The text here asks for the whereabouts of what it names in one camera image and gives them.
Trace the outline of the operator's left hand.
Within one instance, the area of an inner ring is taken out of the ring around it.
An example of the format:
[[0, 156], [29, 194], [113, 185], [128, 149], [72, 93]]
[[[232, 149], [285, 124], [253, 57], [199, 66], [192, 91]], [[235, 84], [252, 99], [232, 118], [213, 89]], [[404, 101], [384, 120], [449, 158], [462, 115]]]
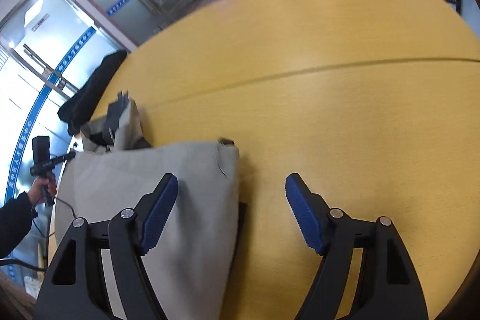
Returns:
[[34, 179], [32, 187], [27, 192], [28, 199], [32, 205], [37, 205], [45, 201], [44, 187], [46, 187], [50, 196], [57, 194], [56, 177], [54, 174], [48, 175], [46, 178], [37, 177]]

